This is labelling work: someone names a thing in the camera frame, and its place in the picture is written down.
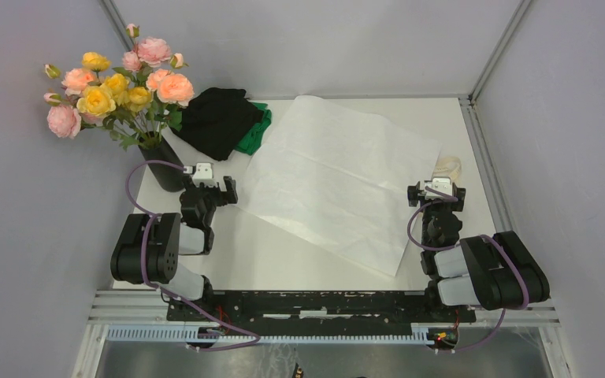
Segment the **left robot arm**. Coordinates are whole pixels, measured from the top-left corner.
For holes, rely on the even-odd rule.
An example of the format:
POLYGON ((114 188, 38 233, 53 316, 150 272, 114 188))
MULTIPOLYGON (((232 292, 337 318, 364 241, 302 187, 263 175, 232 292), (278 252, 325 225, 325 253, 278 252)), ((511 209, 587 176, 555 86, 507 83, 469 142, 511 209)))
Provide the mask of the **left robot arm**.
POLYGON ((192 179, 184 184, 180 211, 163 213, 146 229, 150 216, 135 213, 127 217, 110 259, 116 281, 130 284, 150 282, 169 295, 187 298, 185 309, 197 321, 210 319, 216 300, 209 279, 179 262, 183 245, 191 254, 208 255, 213 248, 213 216, 217 208, 238 202, 236 181, 223 177, 208 186, 192 179))

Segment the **yellow rose stem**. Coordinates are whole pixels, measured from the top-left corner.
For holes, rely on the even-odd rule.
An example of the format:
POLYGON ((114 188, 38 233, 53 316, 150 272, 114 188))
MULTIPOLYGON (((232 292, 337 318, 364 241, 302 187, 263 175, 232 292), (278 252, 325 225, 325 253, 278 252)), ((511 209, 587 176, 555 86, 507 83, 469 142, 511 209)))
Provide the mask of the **yellow rose stem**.
POLYGON ((114 68, 111 76, 98 75, 110 68, 108 58, 99 53, 86 52, 81 64, 88 74, 83 77, 86 85, 78 94, 76 108, 84 125, 108 131, 110 138, 124 149, 144 148, 151 139, 144 114, 152 106, 154 96, 138 81, 146 68, 138 54, 124 53, 122 65, 114 68))

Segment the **white paper bouquet wrap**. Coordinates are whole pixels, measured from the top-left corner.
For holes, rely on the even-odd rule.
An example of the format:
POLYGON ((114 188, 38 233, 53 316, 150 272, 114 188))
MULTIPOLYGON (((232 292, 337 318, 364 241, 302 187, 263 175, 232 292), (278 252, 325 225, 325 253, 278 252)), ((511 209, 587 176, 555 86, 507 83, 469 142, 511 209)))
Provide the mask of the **white paper bouquet wrap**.
POLYGON ((441 145, 388 118, 296 98, 238 182, 240 209, 389 276, 407 245, 407 188, 441 145))

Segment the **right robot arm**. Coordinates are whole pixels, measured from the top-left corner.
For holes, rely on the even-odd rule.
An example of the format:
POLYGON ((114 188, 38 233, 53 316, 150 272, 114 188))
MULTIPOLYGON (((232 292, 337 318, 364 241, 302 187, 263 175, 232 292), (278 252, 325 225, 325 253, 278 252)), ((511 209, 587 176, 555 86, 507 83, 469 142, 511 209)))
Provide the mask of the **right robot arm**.
POLYGON ((550 298, 548 279, 513 231, 461 237, 458 218, 466 190, 447 177, 424 180, 407 188, 415 209, 407 237, 421 253, 421 268, 431 280, 423 309, 444 321, 456 306, 486 310, 524 309, 550 298))

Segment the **pink rose stem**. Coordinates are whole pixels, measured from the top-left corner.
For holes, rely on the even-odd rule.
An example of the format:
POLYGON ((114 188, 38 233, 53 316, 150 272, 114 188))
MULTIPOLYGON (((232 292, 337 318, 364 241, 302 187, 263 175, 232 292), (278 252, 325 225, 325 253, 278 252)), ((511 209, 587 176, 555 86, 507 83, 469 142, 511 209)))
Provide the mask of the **pink rose stem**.
POLYGON ((134 42, 133 48, 122 57, 122 66, 127 72, 137 73, 144 68, 154 69, 172 59, 173 50, 164 39, 139 39, 139 26, 135 24, 128 24, 125 31, 134 42))

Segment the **cream printed ribbon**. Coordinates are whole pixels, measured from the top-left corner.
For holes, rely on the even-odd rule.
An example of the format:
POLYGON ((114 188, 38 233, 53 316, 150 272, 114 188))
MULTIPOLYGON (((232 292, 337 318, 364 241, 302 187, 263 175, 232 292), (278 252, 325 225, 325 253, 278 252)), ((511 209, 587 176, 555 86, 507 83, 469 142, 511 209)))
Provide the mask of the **cream printed ribbon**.
POLYGON ((462 175, 462 162, 458 157, 446 156, 440 158, 433 169, 432 177, 447 177, 455 182, 462 175))

